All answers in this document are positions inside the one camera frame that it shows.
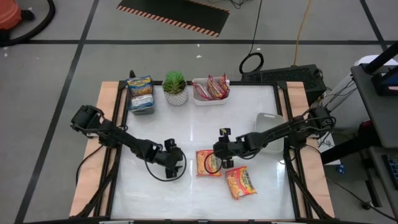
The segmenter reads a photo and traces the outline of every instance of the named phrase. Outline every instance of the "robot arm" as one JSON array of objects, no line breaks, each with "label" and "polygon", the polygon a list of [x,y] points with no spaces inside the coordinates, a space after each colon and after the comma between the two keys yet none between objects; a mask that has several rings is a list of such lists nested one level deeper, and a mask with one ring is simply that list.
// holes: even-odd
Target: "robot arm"
[{"label": "robot arm", "polygon": [[235,142],[229,141],[231,130],[224,128],[220,130],[222,137],[213,145],[214,154],[223,161],[224,168],[231,168],[233,156],[244,159],[254,157],[268,143],[280,138],[288,137],[291,146],[303,147],[309,136],[323,135],[331,130],[335,123],[333,119],[326,109],[318,107],[263,133],[252,132],[238,136]]},{"label": "robot arm", "polygon": [[176,177],[178,169],[181,168],[176,164],[182,161],[183,154],[174,139],[165,141],[166,151],[163,151],[161,144],[135,138],[125,130],[116,127],[112,121],[104,118],[104,113],[100,109],[94,106],[81,106],[71,122],[72,129],[80,131],[85,136],[91,133],[97,134],[99,142],[107,147],[125,144],[138,158],[164,166],[167,178]]}]

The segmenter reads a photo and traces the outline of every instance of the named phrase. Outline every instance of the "vacuum hose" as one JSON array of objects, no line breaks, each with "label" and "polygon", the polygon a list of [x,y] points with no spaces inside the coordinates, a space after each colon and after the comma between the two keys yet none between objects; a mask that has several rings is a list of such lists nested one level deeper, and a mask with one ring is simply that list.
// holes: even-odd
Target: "vacuum hose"
[{"label": "vacuum hose", "polygon": [[42,32],[50,24],[50,22],[52,21],[52,19],[54,18],[54,15],[55,15],[54,2],[52,0],[47,0],[47,2],[50,6],[49,13],[37,27],[35,27],[28,33],[26,33],[20,37],[17,37],[15,39],[7,40],[7,41],[0,41],[0,47],[7,47],[7,46],[12,46],[12,45],[26,42],[26,41],[30,40],[31,38],[33,38],[34,36],[36,36],[37,34],[39,34],[40,32]]}]

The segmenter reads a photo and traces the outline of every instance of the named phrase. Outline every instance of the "food package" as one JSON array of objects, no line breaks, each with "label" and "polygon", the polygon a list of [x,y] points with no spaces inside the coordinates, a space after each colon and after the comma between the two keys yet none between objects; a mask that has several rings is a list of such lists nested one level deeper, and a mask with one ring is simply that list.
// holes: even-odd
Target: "food package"
[{"label": "food package", "polygon": [[231,195],[236,200],[242,196],[257,193],[251,184],[246,166],[227,171],[226,180],[228,182]]},{"label": "food package", "polygon": [[126,81],[132,96],[142,96],[153,93],[153,84],[150,75],[146,77],[129,78]]},{"label": "food package", "polygon": [[[205,159],[206,157],[211,154],[205,164]],[[220,168],[221,166],[221,159],[218,159],[214,153],[213,150],[201,150],[197,151],[197,167],[198,167],[198,174],[197,176],[216,176],[219,177],[221,176],[221,171],[216,172],[215,174],[209,174],[206,169],[210,172],[216,172],[217,169]]]},{"label": "food package", "polygon": [[154,97],[152,94],[143,96],[135,96],[131,100],[130,111],[142,110],[154,105]]},{"label": "food package", "polygon": [[209,75],[209,79],[207,81],[207,91],[213,100],[222,100],[224,98],[225,91],[213,80],[211,75]]},{"label": "food package", "polygon": [[227,79],[228,77],[224,73],[224,75],[222,75],[221,78],[218,80],[218,84],[224,90],[224,98],[227,98],[229,95],[229,87],[226,84]]},{"label": "food package", "polygon": [[203,86],[199,83],[192,83],[193,89],[198,92],[198,94],[204,99],[204,100],[211,100],[211,97],[209,94],[205,91]]}]

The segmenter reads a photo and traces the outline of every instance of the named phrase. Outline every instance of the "black mat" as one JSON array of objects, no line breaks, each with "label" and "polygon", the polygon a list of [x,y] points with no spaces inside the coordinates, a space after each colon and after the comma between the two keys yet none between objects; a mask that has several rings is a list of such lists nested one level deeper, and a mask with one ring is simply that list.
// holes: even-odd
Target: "black mat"
[{"label": "black mat", "polygon": [[187,0],[122,0],[118,9],[218,37],[229,11]]}]

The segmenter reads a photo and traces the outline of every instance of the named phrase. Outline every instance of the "white container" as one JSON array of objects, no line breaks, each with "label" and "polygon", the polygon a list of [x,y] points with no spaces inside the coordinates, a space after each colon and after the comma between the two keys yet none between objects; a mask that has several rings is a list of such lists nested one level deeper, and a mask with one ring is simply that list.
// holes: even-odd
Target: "white container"
[{"label": "white container", "polygon": [[[254,129],[256,132],[264,132],[271,128],[274,128],[285,122],[281,115],[259,113],[256,118]],[[284,139],[280,138],[270,142],[266,147],[262,148],[262,152],[278,153],[284,150]]]},{"label": "white container", "polygon": [[[215,82],[218,82],[221,77],[213,77],[213,80]],[[199,83],[202,85],[202,87],[207,91],[207,81],[208,78],[194,78],[192,82],[194,83]],[[229,80],[226,80],[226,84],[229,87]],[[222,100],[205,100],[203,97],[199,95],[199,93],[195,90],[195,88],[192,88],[193,91],[193,100],[197,106],[211,106],[211,105],[223,105],[226,103],[228,100],[228,97]]]}]

